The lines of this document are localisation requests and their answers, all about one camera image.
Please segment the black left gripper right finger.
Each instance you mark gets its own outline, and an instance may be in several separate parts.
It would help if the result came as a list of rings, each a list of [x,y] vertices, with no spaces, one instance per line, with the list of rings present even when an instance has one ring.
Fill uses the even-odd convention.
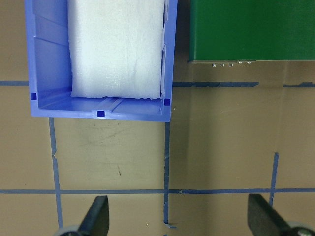
[[[287,236],[293,230],[261,194],[249,194],[247,222],[254,236]]]

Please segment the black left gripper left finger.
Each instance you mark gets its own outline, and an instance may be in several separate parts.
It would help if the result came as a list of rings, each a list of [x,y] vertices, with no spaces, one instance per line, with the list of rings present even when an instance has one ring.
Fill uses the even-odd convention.
[[[109,231],[109,202],[107,196],[97,196],[77,232],[80,236],[106,236]]]

